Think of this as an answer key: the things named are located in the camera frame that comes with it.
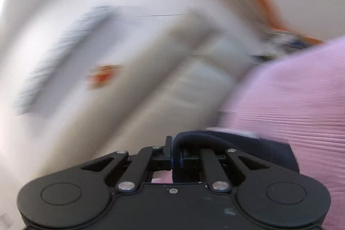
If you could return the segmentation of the navy striped zip hoodie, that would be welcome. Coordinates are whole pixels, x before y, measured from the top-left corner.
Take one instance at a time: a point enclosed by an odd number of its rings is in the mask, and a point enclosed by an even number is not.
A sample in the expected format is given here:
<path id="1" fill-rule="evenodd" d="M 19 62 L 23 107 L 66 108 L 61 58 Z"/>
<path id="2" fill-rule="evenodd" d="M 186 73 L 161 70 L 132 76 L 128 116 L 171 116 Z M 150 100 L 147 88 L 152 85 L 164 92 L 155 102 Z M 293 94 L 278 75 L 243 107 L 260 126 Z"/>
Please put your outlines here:
<path id="1" fill-rule="evenodd" d="M 250 138 L 240 134 L 212 130 L 185 131 L 176 135 L 172 143 L 174 182 L 182 182 L 180 173 L 182 153 L 212 149 L 224 153 L 233 148 L 264 161 L 299 172 L 298 162 L 289 144 L 263 138 Z"/>

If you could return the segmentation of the beige padded headboard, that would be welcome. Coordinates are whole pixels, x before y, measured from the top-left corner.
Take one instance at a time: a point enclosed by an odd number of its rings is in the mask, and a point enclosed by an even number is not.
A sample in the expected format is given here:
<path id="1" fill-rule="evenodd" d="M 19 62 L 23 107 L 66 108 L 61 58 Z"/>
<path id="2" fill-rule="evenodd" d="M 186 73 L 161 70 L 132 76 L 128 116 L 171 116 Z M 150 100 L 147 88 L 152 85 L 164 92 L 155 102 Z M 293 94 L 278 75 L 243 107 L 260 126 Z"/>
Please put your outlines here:
<path id="1" fill-rule="evenodd" d="M 191 12 L 128 63 L 100 111 L 98 156 L 137 153 L 165 137 L 212 126 L 254 61 L 236 38 Z"/>

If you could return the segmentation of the purple quilted bedspread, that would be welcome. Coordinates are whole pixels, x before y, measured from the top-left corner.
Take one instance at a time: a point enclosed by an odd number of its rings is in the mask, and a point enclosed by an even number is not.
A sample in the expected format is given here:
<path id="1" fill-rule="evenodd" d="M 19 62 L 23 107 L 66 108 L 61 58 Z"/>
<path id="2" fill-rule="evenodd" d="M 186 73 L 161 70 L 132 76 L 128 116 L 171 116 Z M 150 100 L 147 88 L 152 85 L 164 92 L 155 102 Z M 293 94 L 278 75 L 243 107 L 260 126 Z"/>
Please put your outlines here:
<path id="1" fill-rule="evenodd" d="M 144 206 L 142 228 L 344 228 L 343 37 L 255 68 L 211 130 L 287 143 L 299 172 L 260 159 L 239 187 L 210 191 L 174 182 L 172 157 L 170 181 L 119 201 Z"/>

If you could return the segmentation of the framed picture on wall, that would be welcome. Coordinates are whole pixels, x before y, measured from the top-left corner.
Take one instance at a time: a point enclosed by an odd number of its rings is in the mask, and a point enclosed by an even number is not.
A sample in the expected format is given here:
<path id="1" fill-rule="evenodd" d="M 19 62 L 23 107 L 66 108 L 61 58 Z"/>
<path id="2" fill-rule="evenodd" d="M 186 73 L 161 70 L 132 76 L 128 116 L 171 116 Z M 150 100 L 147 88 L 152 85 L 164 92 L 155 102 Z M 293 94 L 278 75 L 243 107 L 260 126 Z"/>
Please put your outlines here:
<path id="1" fill-rule="evenodd" d="M 30 112 L 43 88 L 52 79 L 58 68 L 82 41 L 110 19 L 114 13 L 114 6 L 95 6 L 69 25 L 57 41 L 47 49 L 37 65 L 27 74 L 13 102 L 13 107 L 18 115 Z"/>

